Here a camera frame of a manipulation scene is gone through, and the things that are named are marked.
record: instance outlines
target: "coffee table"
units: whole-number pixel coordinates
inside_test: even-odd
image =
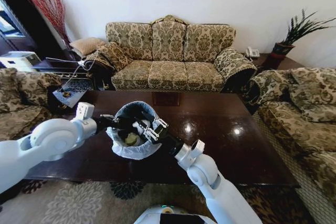
[[[94,116],[115,114],[126,103],[144,101],[169,124],[172,134],[189,145],[197,139],[205,142],[204,153],[236,186],[299,187],[237,95],[180,93],[178,102],[169,104],[176,100],[170,96],[171,93],[87,91],[81,100],[96,106]],[[32,168],[26,178],[191,184],[186,172],[163,148],[135,161],[117,156],[111,147],[112,140],[100,132],[63,159]]]

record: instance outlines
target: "sofa cushion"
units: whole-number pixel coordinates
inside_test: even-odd
[[[151,89],[184,89],[187,71],[183,62],[153,61],[149,71],[148,86]]]
[[[52,92],[62,86],[59,76],[53,73],[18,72],[18,90],[26,104],[52,107],[55,104]]]
[[[153,60],[183,60],[186,25],[163,21],[153,24]]]
[[[308,122],[289,102],[265,102],[259,107],[258,113],[293,156],[336,151],[336,123]]]
[[[236,30],[229,25],[188,25],[184,60],[213,63],[221,51],[232,45],[235,36]]]
[[[145,89],[148,87],[148,75],[151,61],[135,60],[112,77],[116,89]]]
[[[302,117],[312,122],[336,122],[335,104],[314,104],[305,101],[306,93],[302,85],[292,84],[289,87],[290,98],[299,108]]]
[[[114,65],[116,71],[120,71],[133,61],[115,42],[98,47],[97,52],[104,55]]]
[[[142,23],[112,22],[106,24],[108,42],[116,42],[133,60],[152,60],[152,26]]]
[[[44,107],[24,106],[20,110],[0,113],[0,141],[17,140],[29,133],[39,123],[51,119],[52,114]]]
[[[336,69],[298,68],[291,74],[304,93],[305,103],[336,105]]]
[[[312,153],[303,159],[309,174],[336,206],[336,153]]]
[[[22,109],[15,68],[0,69],[0,113]]]
[[[187,90],[220,92],[224,86],[223,77],[212,63],[186,62]]]

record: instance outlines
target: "red decorative branches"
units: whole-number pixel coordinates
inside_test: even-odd
[[[70,41],[65,30],[65,5],[63,0],[31,0],[34,5],[50,21],[59,36],[64,40],[67,47],[70,48]]]

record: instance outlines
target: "floor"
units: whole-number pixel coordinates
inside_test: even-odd
[[[153,205],[179,206],[212,218],[196,186],[159,184],[110,184],[65,181],[30,186],[2,205],[0,223],[133,223]],[[293,189],[240,188],[263,223],[314,223]]]

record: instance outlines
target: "white bag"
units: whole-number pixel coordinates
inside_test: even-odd
[[[129,108],[130,106],[141,106],[143,111],[154,117],[157,117],[157,114],[154,111],[154,109],[150,107],[147,103],[141,101],[131,102],[129,104],[124,105],[116,113],[116,117],[120,116],[123,113],[123,111]],[[119,129],[115,129],[112,127],[108,127],[106,130],[108,136],[113,140],[112,150],[118,156],[135,160],[141,160],[152,155],[161,147],[161,144],[152,144],[151,141],[146,141],[144,144],[140,146],[127,146],[126,143],[119,137],[118,131]]]

